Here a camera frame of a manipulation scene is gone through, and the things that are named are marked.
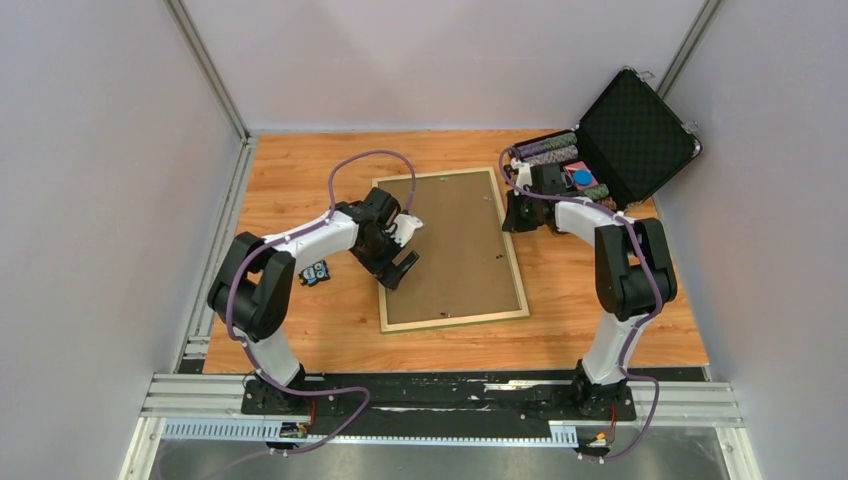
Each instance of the wooden frame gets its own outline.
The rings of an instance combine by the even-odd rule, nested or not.
[[[489,179],[492,182],[492,192],[494,194],[493,200],[497,207],[498,217],[500,218],[501,223],[503,223],[504,218],[506,217],[506,212],[504,211],[503,199],[500,189],[498,188],[498,182],[495,177],[495,170],[493,167],[483,167],[483,168],[467,168],[467,169],[458,169],[458,170],[448,170],[448,171],[440,171],[433,173],[424,173],[417,174],[416,178],[426,178],[426,177],[442,177],[442,176],[450,176],[450,175],[461,175],[465,173],[480,173],[487,172],[489,174]],[[393,175],[388,177],[380,177],[375,178],[372,181],[372,185],[377,187],[380,182],[386,182],[391,180],[405,180],[409,179],[410,175]],[[487,313],[481,315],[468,315],[463,317],[449,317],[449,318],[437,318],[433,320],[422,320],[417,322],[410,323],[402,323],[396,325],[389,325],[388,323],[388,310],[386,305],[386,288],[381,284],[378,285],[379,290],[379,304],[380,304],[380,329],[383,333],[391,333],[391,332],[402,332],[402,331],[410,331],[410,330],[421,330],[421,329],[429,329],[429,328],[440,328],[440,327],[451,327],[457,325],[468,325],[473,323],[481,323],[481,322],[490,322],[496,320],[515,320],[520,318],[526,318],[530,316],[530,308],[527,305],[527,296],[524,292],[524,283],[521,280],[521,272],[518,268],[518,259],[515,255],[515,247],[512,244],[512,237],[507,232],[502,232],[504,248],[506,252],[507,260],[509,261],[510,272],[512,272],[512,281],[515,286],[516,298],[518,300],[519,309],[505,312],[496,312],[496,313]]]

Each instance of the blue round object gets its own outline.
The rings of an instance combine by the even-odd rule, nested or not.
[[[595,179],[588,170],[577,170],[572,176],[574,177],[574,182],[581,187],[589,185]]]

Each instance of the gray floor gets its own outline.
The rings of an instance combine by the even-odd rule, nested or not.
[[[619,427],[616,446],[626,447],[635,428]],[[263,450],[247,442],[171,441],[165,445],[164,480],[202,479],[239,457]],[[715,430],[652,428],[626,459],[605,465],[578,461],[571,450],[509,447],[411,447],[327,445],[312,453],[261,457],[220,476],[234,479],[307,480],[602,480],[728,479]]]

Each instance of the brown board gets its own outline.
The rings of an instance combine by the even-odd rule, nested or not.
[[[409,175],[374,185],[406,198]],[[383,332],[527,317],[530,311],[492,168],[418,175],[410,213],[424,222],[404,252],[418,262],[397,290],[380,286]]]

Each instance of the open case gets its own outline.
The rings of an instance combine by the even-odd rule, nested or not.
[[[562,143],[564,138],[574,140]],[[565,148],[572,149],[567,152],[570,155],[557,157],[557,152]],[[605,185],[608,193],[604,202],[612,209],[626,210],[648,199],[700,152],[700,141],[659,95],[635,70],[625,68],[573,130],[516,143],[510,149],[511,164],[505,169],[520,187],[530,191],[584,196],[569,168],[588,167],[593,180],[589,186]],[[515,167],[526,164],[544,167],[534,168],[532,178],[522,178]],[[534,230],[550,223],[550,212],[541,202],[508,194],[507,206],[505,231]]]

